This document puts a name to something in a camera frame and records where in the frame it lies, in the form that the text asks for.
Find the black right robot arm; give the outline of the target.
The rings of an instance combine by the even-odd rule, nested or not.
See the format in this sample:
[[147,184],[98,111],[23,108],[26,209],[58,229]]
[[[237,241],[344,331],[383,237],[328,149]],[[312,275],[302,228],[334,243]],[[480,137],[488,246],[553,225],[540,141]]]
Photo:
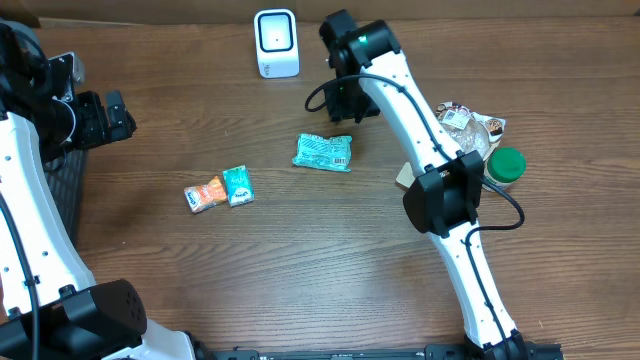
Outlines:
[[526,359],[529,351],[501,301],[484,255],[478,221],[488,181],[482,156],[464,152],[442,128],[382,20],[358,26],[346,10],[319,28],[335,79],[320,86],[336,120],[381,114],[409,158],[414,180],[403,196],[412,225],[442,257],[461,307],[471,359]]

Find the teal snack packet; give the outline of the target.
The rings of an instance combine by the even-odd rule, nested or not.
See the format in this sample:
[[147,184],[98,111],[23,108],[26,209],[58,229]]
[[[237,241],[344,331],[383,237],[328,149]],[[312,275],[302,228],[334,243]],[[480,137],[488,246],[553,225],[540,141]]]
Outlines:
[[317,170],[349,173],[352,158],[351,136],[324,138],[302,133],[298,136],[297,153],[292,164]]

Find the beige brown snack bag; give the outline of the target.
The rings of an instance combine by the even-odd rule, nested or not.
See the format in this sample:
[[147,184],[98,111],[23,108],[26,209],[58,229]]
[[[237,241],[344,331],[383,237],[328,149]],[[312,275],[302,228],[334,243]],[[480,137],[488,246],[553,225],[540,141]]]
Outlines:
[[488,161],[500,145],[506,130],[506,120],[474,112],[451,101],[440,103],[435,116],[465,153],[476,150],[483,157],[486,176],[498,187],[505,189],[507,185],[489,174]]

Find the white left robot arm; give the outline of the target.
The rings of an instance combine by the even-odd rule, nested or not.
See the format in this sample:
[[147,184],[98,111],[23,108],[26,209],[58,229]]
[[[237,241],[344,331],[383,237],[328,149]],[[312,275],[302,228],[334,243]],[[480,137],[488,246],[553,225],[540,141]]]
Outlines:
[[152,321],[126,280],[98,283],[47,182],[66,156],[130,138],[119,92],[75,88],[78,57],[49,58],[24,25],[1,25],[1,282],[7,359],[207,359],[194,336]]

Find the green lid jar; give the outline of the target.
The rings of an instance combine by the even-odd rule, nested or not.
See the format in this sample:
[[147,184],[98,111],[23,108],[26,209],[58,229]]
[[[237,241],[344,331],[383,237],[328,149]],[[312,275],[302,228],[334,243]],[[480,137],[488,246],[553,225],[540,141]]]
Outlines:
[[515,148],[498,148],[485,165],[487,181],[501,190],[514,184],[526,171],[526,159]]

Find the small teal white packet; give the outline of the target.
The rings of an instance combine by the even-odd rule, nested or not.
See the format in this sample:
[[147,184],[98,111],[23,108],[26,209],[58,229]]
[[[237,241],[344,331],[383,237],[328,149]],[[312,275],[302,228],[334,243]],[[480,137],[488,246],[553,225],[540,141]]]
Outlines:
[[255,198],[249,171],[245,165],[224,170],[222,172],[231,207],[250,203]]

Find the orange snack packet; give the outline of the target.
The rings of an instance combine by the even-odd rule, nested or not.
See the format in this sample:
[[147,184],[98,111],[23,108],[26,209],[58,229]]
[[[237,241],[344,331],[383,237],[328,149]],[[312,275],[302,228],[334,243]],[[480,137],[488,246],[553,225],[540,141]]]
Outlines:
[[218,176],[204,185],[189,186],[184,195],[192,213],[197,214],[228,200],[227,193]]

